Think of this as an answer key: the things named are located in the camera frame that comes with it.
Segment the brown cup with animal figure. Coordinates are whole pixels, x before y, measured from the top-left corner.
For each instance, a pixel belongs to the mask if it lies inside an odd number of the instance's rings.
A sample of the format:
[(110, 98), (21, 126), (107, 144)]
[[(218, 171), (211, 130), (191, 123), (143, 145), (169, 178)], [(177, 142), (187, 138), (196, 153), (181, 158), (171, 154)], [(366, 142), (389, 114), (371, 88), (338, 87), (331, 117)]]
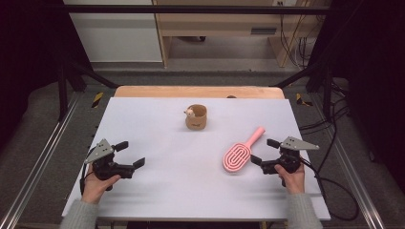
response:
[(185, 125), (194, 131), (203, 130), (207, 123), (207, 109), (204, 105), (190, 105), (184, 113), (186, 114)]

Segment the wooden desk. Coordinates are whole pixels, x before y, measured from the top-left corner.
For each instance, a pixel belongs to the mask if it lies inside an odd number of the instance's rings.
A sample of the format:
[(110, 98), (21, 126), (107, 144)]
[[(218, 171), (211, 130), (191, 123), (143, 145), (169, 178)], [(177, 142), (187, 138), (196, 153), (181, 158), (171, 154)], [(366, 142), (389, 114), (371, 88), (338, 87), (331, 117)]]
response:
[[(317, 0), (152, 0), (155, 6), (245, 6), (313, 7)], [(263, 36), (268, 39), (278, 65), (284, 68), (299, 37), (318, 35), (322, 21), (315, 15), (192, 14), (156, 15), (163, 58), (168, 58), (166, 42), (176, 36)]]

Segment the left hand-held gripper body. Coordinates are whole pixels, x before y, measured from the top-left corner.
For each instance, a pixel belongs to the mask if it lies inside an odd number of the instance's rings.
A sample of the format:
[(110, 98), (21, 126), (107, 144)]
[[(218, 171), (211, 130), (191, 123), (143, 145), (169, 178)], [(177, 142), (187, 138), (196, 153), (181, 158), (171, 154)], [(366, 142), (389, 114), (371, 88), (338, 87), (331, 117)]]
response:
[(106, 180), (112, 176), (120, 175), (121, 178), (131, 178), (135, 169), (133, 165), (123, 165), (114, 162), (115, 150), (105, 138), (90, 150), (85, 159), (85, 164), (92, 164), (96, 177)]

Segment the white cabinet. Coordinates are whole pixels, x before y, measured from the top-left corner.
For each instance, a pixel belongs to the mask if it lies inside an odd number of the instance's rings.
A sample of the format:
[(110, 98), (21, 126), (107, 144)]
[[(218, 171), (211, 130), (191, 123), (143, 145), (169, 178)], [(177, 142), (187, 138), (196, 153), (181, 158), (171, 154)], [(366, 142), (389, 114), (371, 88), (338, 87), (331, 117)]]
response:
[(161, 62), (153, 13), (71, 13), (92, 63)]

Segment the black curtain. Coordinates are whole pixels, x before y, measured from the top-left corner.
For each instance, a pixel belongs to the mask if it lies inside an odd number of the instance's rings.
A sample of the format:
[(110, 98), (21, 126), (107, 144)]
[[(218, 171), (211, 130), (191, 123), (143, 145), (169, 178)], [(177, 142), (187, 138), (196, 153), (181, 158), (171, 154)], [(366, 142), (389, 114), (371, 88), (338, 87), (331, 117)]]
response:
[(331, 0), (312, 53), (348, 23), (331, 63), (349, 81), (349, 101), (373, 152), (405, 191), (405, 0)]
[(65, 11), (42, 10), (63, 0), (0, 0), (0, 149), (7, 144), (28, 108), (30, 94), (57, 80), (58, 61), (40, 36), (43, 20), (58, 47), (76, 63), (91, 68), (89, 58)]

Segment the black frame leg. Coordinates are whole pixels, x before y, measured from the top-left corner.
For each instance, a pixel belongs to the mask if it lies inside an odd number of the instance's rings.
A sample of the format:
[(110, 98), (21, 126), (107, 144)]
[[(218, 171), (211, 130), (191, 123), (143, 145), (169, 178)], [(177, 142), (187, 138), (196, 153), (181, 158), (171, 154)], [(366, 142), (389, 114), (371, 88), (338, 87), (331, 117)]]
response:
[(110, 89), (117, 89), (119, 87), (118, 84), (72, 60), (62, 61), (58, 65), (56, 73), (59, 94), (59, 121), (63, 120), (68, 113), (67, 83), (71, 84), (75, 92), (84, 92), (87, 87), (81, 75), (90, 76), (95, 81)]
[(327, 119), (331, 121), (331, 90), (332, 90), (332, 76), (330, 75), (330, 69), (328, 63), (323, 63), (322, 61), (316, 61), (315, 63), (309, 65), (302, 71), (290, 76), (289, 78), (275, 84), (276, 88), (283, 89), (286, 86), (292, 84), (293, 82), (308, 76), (309, 81), (306, 85), (306, 90), (308, 93), (318, 93), (320, 88), (323, 92), (323, 104), (322, 104), (322, 114)]

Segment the black horizontal frame bar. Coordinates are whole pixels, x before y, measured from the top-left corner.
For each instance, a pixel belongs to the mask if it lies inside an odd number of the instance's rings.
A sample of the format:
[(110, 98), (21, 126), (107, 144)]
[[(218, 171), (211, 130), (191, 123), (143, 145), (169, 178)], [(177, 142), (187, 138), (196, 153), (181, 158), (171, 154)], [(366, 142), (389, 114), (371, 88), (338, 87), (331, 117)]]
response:
[(328, 15), (344, 12), (330, 7), (245, 7), (245, 6), (152, 6), (152, 5), (56, 5), (47, 4), (44, 10), (63, 10), (70, 13), (208, 13), (208, 14), (304, 14)]

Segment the aluminium rail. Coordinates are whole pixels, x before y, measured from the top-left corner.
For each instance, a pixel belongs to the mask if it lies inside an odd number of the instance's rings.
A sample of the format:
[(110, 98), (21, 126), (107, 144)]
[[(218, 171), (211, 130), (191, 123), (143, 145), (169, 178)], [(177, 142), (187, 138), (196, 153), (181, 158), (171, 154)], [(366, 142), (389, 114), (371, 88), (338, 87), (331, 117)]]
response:
[(346, 180), (351, 187), (355, 200), (357, 201), (362, 215), (367, 222), (370, 229), (386, 229), (381, 216), (376, 210), (373, 201), (362, 182), (359, 174), (355, 170), (352, 162), (350, 161), (342, 142), (340, 141), (337, 130), (334, 127), (329, 127), (327, 132), (330, 139), (333, 140), (332, 148), (335, 150), (335, 154), (339, 164), (345, 174)]
[(68, 103), (67, 112), (62, 116), (62, 119), (56, 123), (52, 134), (50, 135), (17, 197), (14, 199), (14, 202), (9, 208), (7, 214), (0, 220), (0, 229), (14, 229), (16, 226), (32, 196), (33, 191), (35, 190), (51, 157), (53, 156), (53, 152), (63, 136), (81, 97), (82, 93), (73, 93), (72, 98)]

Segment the yellow black tape mark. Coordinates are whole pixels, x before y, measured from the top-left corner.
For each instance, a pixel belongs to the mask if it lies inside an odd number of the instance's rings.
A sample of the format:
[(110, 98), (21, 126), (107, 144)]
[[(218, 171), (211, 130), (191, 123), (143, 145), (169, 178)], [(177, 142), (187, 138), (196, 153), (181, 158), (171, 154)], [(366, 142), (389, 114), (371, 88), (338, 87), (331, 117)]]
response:
[(103, 92), (99, 92), (99, 93), (96, 94), (96, 96), (95, 96), (95, 98), (93, 100), (93, 103), (92, 103), (92, 108), (96, 108), (98, 106), (98, 104), (99, 104), (99, 102), (100, 102), (103, 95), (104, 95)]

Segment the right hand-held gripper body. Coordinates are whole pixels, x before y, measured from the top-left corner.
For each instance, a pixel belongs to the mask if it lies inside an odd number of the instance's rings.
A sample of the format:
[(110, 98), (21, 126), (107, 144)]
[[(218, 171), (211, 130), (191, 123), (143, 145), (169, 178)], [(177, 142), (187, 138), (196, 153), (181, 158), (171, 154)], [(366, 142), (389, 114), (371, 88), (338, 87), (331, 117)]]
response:
[(262, 161), (261, 169), (265, 175), (277, 174), (277, 164), (285, 168), (289, 173), (294, 173), (301, 164), (300, 152), (303, 150), (318, 150), (319, 146), (308, 143), (293, 136), (288, 136), (278, 148), (280, 157), (275, 160)]

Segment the wooden table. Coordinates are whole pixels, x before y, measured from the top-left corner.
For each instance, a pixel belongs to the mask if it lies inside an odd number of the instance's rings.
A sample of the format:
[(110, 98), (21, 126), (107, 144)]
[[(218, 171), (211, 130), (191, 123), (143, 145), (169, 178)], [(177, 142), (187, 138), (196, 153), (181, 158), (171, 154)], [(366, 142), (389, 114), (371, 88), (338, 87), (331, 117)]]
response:
[(256, 86), (120, 86), (115, 97), (208, 97), (284, 99), (280, 88)]

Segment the person's left hand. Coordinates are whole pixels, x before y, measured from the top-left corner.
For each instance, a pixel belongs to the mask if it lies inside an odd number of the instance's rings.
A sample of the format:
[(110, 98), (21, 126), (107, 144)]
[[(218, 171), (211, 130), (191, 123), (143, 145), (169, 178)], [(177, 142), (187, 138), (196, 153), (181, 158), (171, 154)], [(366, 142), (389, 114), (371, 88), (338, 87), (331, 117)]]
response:
[(120, 175), (115, 175), (106, 180), (100, 180), (96, 177), (93, 166), (90, 165), (84, 178), (84, 191), (81, 200), (86, 203), (98, 204), (107, 189), (120, 179)]

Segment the pink hairbrush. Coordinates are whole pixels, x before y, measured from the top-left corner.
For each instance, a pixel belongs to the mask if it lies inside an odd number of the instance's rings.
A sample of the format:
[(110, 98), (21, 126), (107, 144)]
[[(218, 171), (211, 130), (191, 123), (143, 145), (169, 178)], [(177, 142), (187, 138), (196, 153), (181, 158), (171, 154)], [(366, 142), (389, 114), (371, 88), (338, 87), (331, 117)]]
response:
[(235, 143), (223, 156), (223, 167), (229, 173), (240, 171), (250, 160), (252, 145), (266, 130), (258, 127), (246, 142)]

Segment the person's right hand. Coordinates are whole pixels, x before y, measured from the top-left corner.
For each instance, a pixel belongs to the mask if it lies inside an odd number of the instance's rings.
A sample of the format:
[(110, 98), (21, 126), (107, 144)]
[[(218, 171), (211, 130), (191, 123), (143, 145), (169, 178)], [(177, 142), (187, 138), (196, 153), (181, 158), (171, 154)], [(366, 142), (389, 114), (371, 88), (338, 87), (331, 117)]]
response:
[(303, 164), (301, 164), (292, 174), (279, 164), (275, 166), (275, 170), (278, 173), (279, 178), (285, 183), (290, 194), (295, 195), (305, 193), (305, 169)]

